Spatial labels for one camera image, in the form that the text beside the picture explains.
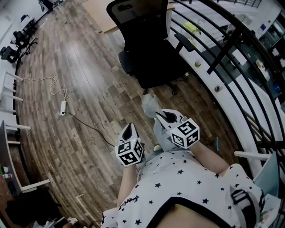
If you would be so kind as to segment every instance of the electrical cord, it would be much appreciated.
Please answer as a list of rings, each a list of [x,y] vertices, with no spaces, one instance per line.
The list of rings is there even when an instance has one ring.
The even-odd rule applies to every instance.
[[[59,92],[63,91],[63,98],[64,98],[64,101],[69,97],[69,93],[67,92],[67,89],[66,89],[66,86],[65,85],[61,85],[60,88],[59,88],[59,91],[57,91],[55,94],[52,92],[52,87],[53,85],[56,84],[57,80],[58,80],[58,75],[55,74],[53,77],[45,77],[45,78],[42,78],[42,79],[29,79],[29,78],[23,78],[23,80],[28,80],[28,81],[43,81],[43,80],[46,80],[46,79],[51,79],[51,86],[50,86],[50,93],[54,96],[54,95],[57,95]]]
[[[109,143],[109,142],[105,139],[105,137],[103,136],[103,134],[102,134],[100,131],[98,131],[96,128],[93,128],[93,127],[89,126],[88,124],[82,122],[80,119],[78,119],[75,115],[73,115],[73,114],[70,113],[70,112],[62,112],[62,114],[64,114],[64,113],[67,113],[67,114],[72,115],[75,119],[77,119],[79,122],[81,122],[81,123],[84,124],[85,126],[90,127],[91,129],[97,131],[97,132],[103,137],[103,139],[105,140],[106,143],[108,143],[108,144],[109,144],[110,146],[112,146],[112,147],[115,147],[113,144]]]

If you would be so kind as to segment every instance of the star-print shirt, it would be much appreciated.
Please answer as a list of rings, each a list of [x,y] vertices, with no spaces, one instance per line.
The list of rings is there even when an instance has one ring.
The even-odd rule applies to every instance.
[[[262,190],[239,164],[224,176],[204,168],[190,151],[164,152],[145,163],[138,183],[119,208],[103,212],[102,228],[156,227],[176,204],[183,205],[220,227],[241,226],[231,190],[250,192],[259,202]]]

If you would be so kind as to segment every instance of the black cable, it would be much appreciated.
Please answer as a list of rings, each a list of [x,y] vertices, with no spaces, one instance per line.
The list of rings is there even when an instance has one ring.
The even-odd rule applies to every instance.
[[[111,145],[112,147],[115,147],[113,144],[109,143],[109,142],[105,139],[105,137],[102,135],[102,133],[101,133],[100,131],[98,131],[96,128],[93,128],[93,127],[89,126],[88,124],[82,122],[80,119],[78,119],[75,115],[73,115],[73,114],[70,113],[70,112],[62,112],[62,114],[64,114],[64,113],[67,113],[67,114],[72,115],[74,118],[76,118],[79,122],[83,123],[85,126],[90,127],[91,129],[97,131],[97,132],[103,137],[103,139],[105,140],[106,143],[108,143],[108,144]]]

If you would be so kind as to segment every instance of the shoe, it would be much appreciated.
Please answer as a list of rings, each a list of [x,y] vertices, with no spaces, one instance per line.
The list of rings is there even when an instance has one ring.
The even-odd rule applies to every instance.
[[[154,148],[153,148],[153,151],[157,151],[157,150],[160,150],[161,149],[161,146],[160,145],[156,145]]]
[[[72,225],[74,225],[75,223],[78,222],[78,219],[77,219],[77,218],[71,218],[71,217],[69,217],[69,218],[67,219],[67,221],[68,221],[69,223],[71,223]]]

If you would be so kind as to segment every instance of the floor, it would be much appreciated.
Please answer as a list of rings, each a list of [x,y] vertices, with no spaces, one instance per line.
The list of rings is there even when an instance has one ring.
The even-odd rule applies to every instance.
[[[81,2],[68,0],[40,20],[39,44],[23,59],[17,74],[34,79],[57,74],[53,92],[66,85],[68,112],[96,127],[115,145],[121,129],[133,122],[149,153],[157,140],[154,121],[141,108],[143,89],[123,72]],[[204,87],[192,74],[175,84],[176,96],[166,86],[150,93],[158,96],[163,108],[193,118],[200,126],[201,141],[214,151],[219,137],[219,154],[236,163],[236,139]],[[52,96],[50,85],[50,80],[17,85],[16,96],[24,100],[16,103],[19,122],[32,127],[20,133],[29,172],[34,181],[50,179],[50,192],[62,204],[63,215],[77,217],[82,225],[98,226],[101,213],[116,204],[122,166],[113,147],[97,132],[69,114],[60,116],[63,94]]]

